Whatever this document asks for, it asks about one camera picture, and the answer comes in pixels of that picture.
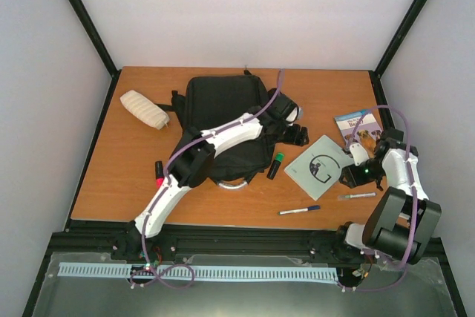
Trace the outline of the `dog reader book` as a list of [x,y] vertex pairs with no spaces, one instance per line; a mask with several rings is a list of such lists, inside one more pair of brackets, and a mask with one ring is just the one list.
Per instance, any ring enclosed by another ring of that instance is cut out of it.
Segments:
[[383,130],[372,113],[364,117],[352,137],[353,129],[356,127],[363,113],[364,111],[356,111],[334,117],[334,119],[344,138],[344,142],[346,144],[358,142],[368,153],[369,158],[373,158],[377,142],[381,138]]

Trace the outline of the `grey square book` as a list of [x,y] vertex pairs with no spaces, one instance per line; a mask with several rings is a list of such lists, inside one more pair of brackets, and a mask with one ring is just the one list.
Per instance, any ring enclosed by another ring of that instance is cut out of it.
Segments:
[[353,158],[327,135],[323,135],[293,160],[284,172],[317,201],[339,180],[342,169],[352,164]]

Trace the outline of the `black student backpack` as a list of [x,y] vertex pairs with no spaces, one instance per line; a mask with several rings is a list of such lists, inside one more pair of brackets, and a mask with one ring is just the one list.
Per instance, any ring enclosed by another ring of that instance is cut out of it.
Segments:
[[[171,92],[169,105],[159,104],[166,112],[174,112],[183,130],[210,129],[236,120],[252,108],[263,107],[275,90],[266,89],[260,77],[245,71],[234,76],[198,76],[190,79],[186,93]],[[209,172],[214,183],[244,180],[250,183],[272,162],[276,136],[259,138],[234,146],[219,154]]]

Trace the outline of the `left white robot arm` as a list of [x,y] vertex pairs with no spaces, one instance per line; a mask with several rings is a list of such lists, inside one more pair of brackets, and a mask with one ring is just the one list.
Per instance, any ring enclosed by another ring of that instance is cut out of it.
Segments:
[[149,258],[157,236],[174,207],[191,189],[208,177],[216,157],[242,143],[260,137],[281,137],[301,115],[301,107],[276,88],[262,107],[251,107],[232,120],[199,131],[184,131],[163,168],[164,178],[146,208],[134,221],[125,238],[125,251],[138,259]]

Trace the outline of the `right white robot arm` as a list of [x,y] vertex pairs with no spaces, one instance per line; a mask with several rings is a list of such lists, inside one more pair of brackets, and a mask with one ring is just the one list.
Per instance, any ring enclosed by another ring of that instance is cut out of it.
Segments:
[[403,142],[402,131],[390,128],[376,141],[374,157],[344,167],[339,182],[354,189],[374,182],[387,190],[365,224],[347,222],[336,233],[332,252],[344,263],[373,250],[403,263],[419,262],[442,215],[428,199],[417,172],[419,153]]

